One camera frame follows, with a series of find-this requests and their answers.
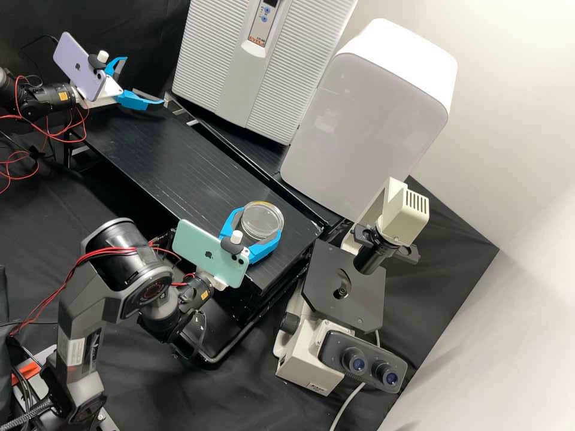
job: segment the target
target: glass petri dish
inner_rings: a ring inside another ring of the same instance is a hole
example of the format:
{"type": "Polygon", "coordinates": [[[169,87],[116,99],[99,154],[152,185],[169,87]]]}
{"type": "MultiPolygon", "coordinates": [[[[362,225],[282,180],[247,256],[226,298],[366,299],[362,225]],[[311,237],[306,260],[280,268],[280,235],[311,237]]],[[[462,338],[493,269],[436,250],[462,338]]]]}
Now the glass petri dish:
{"type": "Polygon", "coordinates": [[[252,201],[244,206],[241,227],[245,233],[258,241],[283,230],[283,214],[280,209],[265,201],[252,201]]]}

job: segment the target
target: white wall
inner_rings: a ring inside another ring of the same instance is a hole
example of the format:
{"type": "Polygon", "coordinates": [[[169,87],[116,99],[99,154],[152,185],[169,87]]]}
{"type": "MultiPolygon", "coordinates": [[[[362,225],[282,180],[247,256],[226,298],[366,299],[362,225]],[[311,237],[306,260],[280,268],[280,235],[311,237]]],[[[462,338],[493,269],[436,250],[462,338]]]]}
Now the white wall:
{"type": "Polygon", "coordinates": [[[501,252],[381,431],[575,429],[575,1],[359,0],[451,52],[413,175],[501,252]]]}
{"type": "Polygon", "coordinates": [[[449,122],[413,176],[503,245],[572,177],[575,0],[359,0],[342,43],[375,17],[457,59],[449,122]]]}
{"type": "Polygon", "coordinates": [[[380,431],[575,427],[575,189],[500,252],[380,431]]]}

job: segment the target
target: vent grille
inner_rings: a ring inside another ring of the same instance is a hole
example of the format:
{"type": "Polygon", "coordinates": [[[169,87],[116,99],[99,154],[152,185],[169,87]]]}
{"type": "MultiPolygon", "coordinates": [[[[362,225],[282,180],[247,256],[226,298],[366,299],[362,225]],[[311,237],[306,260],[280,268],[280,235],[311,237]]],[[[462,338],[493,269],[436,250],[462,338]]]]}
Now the vent grille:
{"type": "Polygon", "coordinates": [[[291,142],[355,3],[292,1],[248,128],[283,144],[291,142]]]}
{"type": "Polygon", "coordinates": [[[411,190],[405,191],[405,204],[420,213],[427,214],[429,199],[411,190]]]}
{"type": "Polygon", "coordinates": [[[249,0],[192,0],[175,71],[174,93],[210,110],[217,108],[248,3],[249,0]]]}

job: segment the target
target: white knob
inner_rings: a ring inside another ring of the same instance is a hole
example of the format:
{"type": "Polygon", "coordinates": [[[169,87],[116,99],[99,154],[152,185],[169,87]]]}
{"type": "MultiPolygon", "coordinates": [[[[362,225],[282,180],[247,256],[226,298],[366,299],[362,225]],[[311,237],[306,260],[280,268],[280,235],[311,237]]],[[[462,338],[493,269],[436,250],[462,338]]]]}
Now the white knob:
{"type": "Polygon", "coordinates": [[[241,230],[235,230],[232,232],[232,236],[230,237],[230,241],[232,244],[241,244],[241,240],[244,238],[244,233],[241,230]]]}
{"type": "Polygon", "coordinates": [[[108,61],[108,57],[110,57],[110,55],[106,51],[100,50],[98,57],[96,58],[99,62],[106,63],[108,61]]]}

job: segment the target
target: smartphone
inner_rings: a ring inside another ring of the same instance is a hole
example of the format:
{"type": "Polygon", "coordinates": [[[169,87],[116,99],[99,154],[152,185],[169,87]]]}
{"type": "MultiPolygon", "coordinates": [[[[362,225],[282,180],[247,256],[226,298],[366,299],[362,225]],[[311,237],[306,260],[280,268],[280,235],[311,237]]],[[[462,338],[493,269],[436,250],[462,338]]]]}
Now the smartphone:
{"type": "Polygon", "coordinates": [[[70,33],[62,33],[52,58],[82,97],[92,102],[96,100],[106,81],[106,74],[90,66],[88,53],[70,33]]]}
{"type": "Polygon", "coordinates": [[[216,236],[187,220],[179,221],[172,250],[231,287],[241,285],[250,265],[249,250],[245,248],[247,254],[233,256],[222,248],[216,236]]]}

